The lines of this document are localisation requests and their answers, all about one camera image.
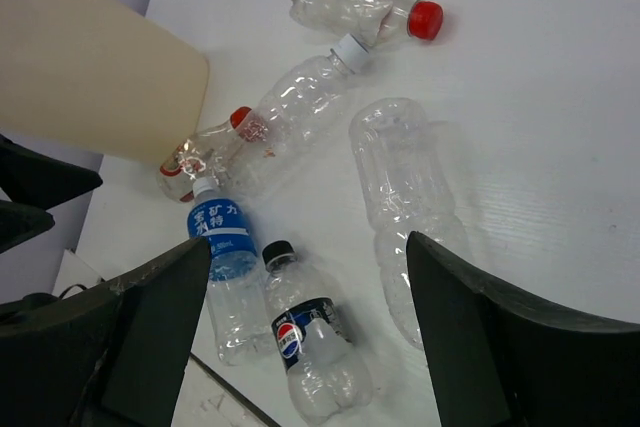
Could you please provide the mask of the blue label water bottle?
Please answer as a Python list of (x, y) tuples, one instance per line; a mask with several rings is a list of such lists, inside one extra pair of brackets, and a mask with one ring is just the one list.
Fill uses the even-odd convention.
[(271, 353), (274, 342), (249, 222), (213, 179), (196, 180), (193, 194), (186, 225), (191, 238), (205, 238), (210, 248), (206, 303), (218, 358), (228, 366), (255, 361)]

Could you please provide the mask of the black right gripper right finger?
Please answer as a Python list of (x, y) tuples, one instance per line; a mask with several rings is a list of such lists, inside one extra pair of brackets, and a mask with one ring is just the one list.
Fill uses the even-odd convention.
[(406, 256), (442, 425), (638, 425), (638, 324), (541, 298), (419, 232)]

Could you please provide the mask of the small clear bottle red label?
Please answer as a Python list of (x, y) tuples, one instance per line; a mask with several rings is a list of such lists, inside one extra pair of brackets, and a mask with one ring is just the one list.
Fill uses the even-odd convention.
[(243, 122), (251, 111), (250, 107), (240, 107), (222, 124), (183, 140), (156, 173), (164, 195), (176, 202), (191, 202), (193, 184), (198, 178), (224, 172), (231, 158), (249, 141), (250, 134)]

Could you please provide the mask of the clear bottle white cap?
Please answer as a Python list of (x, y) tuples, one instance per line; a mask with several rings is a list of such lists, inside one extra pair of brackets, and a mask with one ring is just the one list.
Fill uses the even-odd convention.
[(368, 57), (369, 49), (348, 34), (328, 54), (283, 75), (240, 124), (247, 139), (221, 178), (226, 190), (249, 199), (284, 182), (347, 111), (353, 77)]

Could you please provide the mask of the Pepsi bottle black cap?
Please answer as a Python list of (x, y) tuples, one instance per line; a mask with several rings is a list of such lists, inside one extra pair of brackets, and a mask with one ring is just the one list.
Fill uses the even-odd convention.
[(264, 299), (292, 404), (311, 426), (368, 405), (371, 374), (320, 272), (285, 240), (262, 250)]

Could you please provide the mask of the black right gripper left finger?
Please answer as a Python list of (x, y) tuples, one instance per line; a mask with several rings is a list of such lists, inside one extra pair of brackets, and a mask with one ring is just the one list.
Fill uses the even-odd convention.
[(209, 265), (191, 239), (70, 297), (3, 304), (2, 425), (170, 425)]

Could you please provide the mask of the large clear capless bottle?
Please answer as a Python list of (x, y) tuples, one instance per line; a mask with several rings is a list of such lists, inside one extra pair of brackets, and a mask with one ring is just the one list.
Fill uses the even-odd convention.
[(389, 313), (404, 339), (421, 350), (407, 268), (410, 233), (423, 233), (462, 256), (470, 254), (428, 118), (412, 99), (380, 99), (355, 114), (349, 138)]

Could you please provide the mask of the crushed clear bottle red cap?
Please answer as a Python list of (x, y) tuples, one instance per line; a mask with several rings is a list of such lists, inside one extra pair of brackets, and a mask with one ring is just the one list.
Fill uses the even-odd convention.
[(443, 8), (428, 0), (290, 0), (290, 17), (314, 31), (353, 35), (374, 47), (415, 38), (434, 40), (444, 21)]

